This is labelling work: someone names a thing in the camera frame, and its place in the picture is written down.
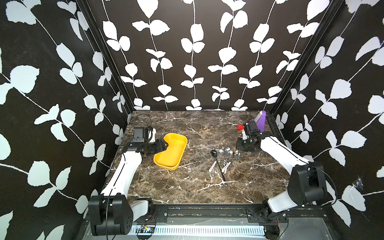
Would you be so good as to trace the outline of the yellow storage box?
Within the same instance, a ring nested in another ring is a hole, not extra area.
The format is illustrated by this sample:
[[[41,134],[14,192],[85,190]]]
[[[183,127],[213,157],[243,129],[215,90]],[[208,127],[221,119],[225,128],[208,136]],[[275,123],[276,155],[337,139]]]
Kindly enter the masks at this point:
[[[179,167],[188,140],[185,136],[176,133],[166,134],[163,140],[168,147],[165,151],[155,154],[154,163],[163,169],[174,171]]]

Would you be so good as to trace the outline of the silver spoon Doraemon white handle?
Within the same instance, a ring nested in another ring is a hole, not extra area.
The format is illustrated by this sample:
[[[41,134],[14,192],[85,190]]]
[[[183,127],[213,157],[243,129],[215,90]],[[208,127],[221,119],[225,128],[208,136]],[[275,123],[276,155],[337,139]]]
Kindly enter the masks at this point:
[[[224,149],[221,150],[222,152],[222,169],[223,169],[223,173],[225,174],[227,172],[227,169],[229,167],[229,165],[231,164],[231,161],[230,161],[230,158],[231,156],[229,156],[228,152],[231,150],[230,147],[226,147]]]

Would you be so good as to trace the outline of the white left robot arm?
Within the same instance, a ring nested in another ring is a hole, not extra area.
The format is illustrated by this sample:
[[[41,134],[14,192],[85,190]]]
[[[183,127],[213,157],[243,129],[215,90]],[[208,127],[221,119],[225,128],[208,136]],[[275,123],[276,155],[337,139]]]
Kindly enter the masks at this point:
[[[128,200],[129,188],[143,155],[166,151],[163,139],[148,143],[129,143],[109,183],[98,196],[89,201],[90,226],[93,236],[127,235],[138,218],[149,212],[149,200]]]

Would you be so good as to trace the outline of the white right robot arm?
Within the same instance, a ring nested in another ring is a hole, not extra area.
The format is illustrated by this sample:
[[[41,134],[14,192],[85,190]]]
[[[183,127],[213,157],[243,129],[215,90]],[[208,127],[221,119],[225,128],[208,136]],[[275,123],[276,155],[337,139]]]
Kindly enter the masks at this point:
[[[321,164],[299,156],[268,132],[242,131],[237,149],[244,152],[262,150],[272,156],[290,174],[287,189],[267,200],[267,209],[279,213],[326,197],[326,173]]]

